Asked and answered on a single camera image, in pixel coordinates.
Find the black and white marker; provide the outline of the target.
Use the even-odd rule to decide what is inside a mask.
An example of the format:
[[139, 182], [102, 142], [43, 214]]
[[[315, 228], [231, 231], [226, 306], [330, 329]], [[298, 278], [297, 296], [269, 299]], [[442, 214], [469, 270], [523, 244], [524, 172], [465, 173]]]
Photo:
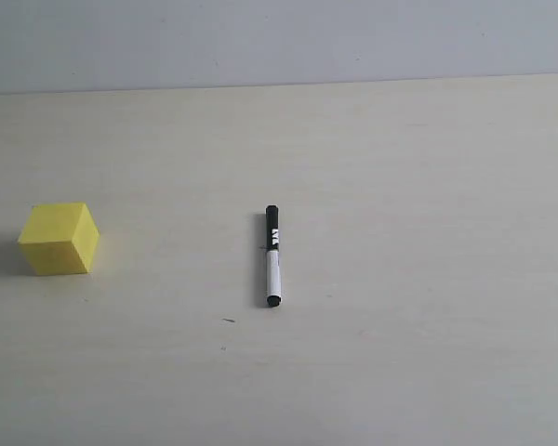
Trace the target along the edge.
[[270, 308], [278, 307], [282, 301], [282, 280], [279, 256], [279, 209], [268, 205], [266, 219], [266, 300]]

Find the yellow foam cube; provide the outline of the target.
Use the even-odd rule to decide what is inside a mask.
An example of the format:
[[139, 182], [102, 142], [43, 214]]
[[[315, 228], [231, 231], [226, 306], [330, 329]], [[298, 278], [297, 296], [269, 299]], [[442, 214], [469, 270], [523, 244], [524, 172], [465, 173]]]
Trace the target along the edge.
[[38, 276], [87, 274], [100, 233], [85, 203], [35, 205], [18, 245]]

